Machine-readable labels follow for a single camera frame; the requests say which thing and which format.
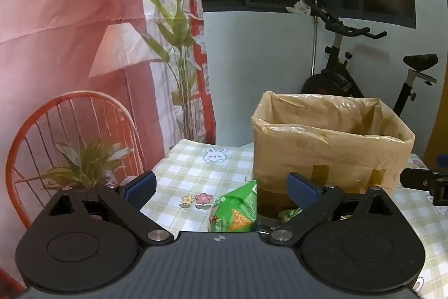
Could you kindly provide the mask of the red printed backdrop curtain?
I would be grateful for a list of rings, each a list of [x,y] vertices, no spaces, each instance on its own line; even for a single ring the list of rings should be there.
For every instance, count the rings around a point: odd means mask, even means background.
[[[143,0],[1,0],[1,157],[20,126],[50,99],[98,89],[137,111],[137,125],[152,137],[144,158],[156,165],[169,147],[162,131],[159,71],[152,64],[92,79],[90,67],[106,28],[128,22],[144,30]]]

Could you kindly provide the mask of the green tortilla chip bag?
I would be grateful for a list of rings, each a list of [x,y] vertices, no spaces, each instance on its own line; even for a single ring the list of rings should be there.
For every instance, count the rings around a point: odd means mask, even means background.
[[[248,232],[257,221],[257,181],[220,196],[210,214],[209,232]]]

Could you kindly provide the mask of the thin metal pole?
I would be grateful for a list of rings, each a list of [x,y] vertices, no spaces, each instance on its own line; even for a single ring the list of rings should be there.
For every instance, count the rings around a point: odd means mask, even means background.
[[[314,0],[314,4],[318,5],[318,0]],[[317,37],[318,37],[318,17],[312,13],[313,16],[313,42],[311,54],[311,76],[315,74],[316,55],[317,55]]]

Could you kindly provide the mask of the checked cartoon tablecloth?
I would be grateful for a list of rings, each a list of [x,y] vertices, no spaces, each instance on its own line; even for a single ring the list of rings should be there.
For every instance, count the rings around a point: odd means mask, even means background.
[[[181,140],[154,168],[157,191],[141,210],[177,235],[206,231],[208,211],[196,196],[217,198],[252,179],[254,146],[220,147]],[[421,239],[426,261],[415,290],[423,298],[447,297],[447,207],[429,193],[397,187],[397,207]]]

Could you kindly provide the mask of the white crumpled cloth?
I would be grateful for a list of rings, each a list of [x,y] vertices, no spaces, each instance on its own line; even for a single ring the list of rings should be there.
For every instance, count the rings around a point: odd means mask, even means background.
[[[299,0],[292,7],[286,7],[286,11],[290,14],[309,16],[311,14],[311,7],[304,0]]]

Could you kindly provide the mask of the brown tape-covered cardboard box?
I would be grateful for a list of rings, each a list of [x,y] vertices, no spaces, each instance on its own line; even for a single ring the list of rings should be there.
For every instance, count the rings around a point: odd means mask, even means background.
[[[265,92],[251,117],[259,214],[294,204],[292,172],[346,193],[380,186],[393,194],[415,142],[412,130],[379,98]]]

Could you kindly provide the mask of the pale green snack bag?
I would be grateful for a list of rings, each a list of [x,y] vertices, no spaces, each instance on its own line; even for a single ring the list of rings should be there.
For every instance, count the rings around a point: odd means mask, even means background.
[[[278,219],[280,220],[280,222],[282,222],[284,224],[284,223],[288,222],[289,220],[293,219],[294,217],[296,217],[301,212],[302,212],[301,208],[286,209],[278,214]]]

